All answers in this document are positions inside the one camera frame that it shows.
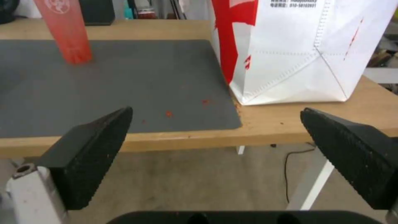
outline red stain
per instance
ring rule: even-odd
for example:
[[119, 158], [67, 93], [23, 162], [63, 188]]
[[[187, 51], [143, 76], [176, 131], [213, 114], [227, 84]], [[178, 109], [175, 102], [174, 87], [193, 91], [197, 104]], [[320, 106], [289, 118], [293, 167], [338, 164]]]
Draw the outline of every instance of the red stain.
[[361, 19], [361, 22], [360, 22], [360, 24], [359, 24], [357, 30], [355, 31], [354, 36], [352, 37], [351, 43], [349, 44], [348, 50], [347, 50], [347, 52], [345, 53], [345, 57], [344, 57], [344, 60], [343, 60], [343, 61], [345, 61], [345, 58], [346, 58], [346, 56], [348, 55], [348, 52], [349, 52], [349, 50], [350, 50], [350, 48], [351, 48], [351, 46], [352, 46], [352, 43], [354, 43], [355, 38], [357, 37], [358, 31], [359, 31], [359, 28], [360, 28], [361, 25], [362, 25], [362, 22], [363, 22], [363, 18]]
[[207, 106], [210, 103], [210, 100], [202, 100], [202, 104], [204, 106]]
[[216, 16], [215, 29], [219, 30], [221, 68], [225, 80], [229, 84], [234, 76], [238, 50], [232, 23], [241, 22], [256, 25], [258, 0], [244, 2], [230, 7], [230, 1], [212, 0]]
[[171, 113], [171, 111], [166, 111], [166, 116], [168, 117], [168, 118], [172, 118], [173, 117], [173, 113]]

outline white paper bag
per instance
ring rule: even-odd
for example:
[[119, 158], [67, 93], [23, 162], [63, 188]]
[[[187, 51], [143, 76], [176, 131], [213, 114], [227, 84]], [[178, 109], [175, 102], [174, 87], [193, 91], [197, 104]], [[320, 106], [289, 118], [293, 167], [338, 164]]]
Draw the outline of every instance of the white paper bag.
[[209, 0], [213, 45], [242, 105], [346, 101], [398, 0]]

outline white table leg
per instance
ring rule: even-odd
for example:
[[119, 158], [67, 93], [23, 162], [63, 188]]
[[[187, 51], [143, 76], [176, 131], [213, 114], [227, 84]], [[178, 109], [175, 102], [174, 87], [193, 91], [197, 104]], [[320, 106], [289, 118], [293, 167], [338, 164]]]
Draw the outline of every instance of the white table leg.
[[334, 166], [317, 147], [286, 210], [309, 210], [333, 169]]
[[245, 152], [245, 146], [244, 145], [237, 146], [236, 152], [238, 153], [238, 155], [243, 155], [243, 153]]

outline wooden table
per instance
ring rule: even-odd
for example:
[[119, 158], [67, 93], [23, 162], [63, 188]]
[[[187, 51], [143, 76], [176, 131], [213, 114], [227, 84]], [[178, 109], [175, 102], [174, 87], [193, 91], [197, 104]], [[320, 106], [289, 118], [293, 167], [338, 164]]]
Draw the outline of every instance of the wooden table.
[[[87, 27], [89, 39], [210, 39], [207, 21], [135, 20], [107, 27]], [[0, 26], [0, 39], [51, 39], [41, 20], [17, 20]], [[398, 136], [398, 98], [363, 77], [345, 103], [296, 103], [264, 106], [237, 105], [243, 126], [235, 130], [128, 134], [123, 152], [267, 145], [311, 141], [299, 113], [312, 107]], [[40, 156], [59, 137], [0, 139], [0, 157]], [[309, 209], [333, 166], [318, 151], [289, 204]]]

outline cup logo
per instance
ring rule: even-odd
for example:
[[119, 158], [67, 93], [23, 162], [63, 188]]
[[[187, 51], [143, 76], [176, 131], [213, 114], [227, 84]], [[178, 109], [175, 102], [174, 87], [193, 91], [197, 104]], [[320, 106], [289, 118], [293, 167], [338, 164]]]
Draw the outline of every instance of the cup logo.
[[46, 6], [57, 14], [65, 14], [70, 9], [70, 0], [45, 0]]

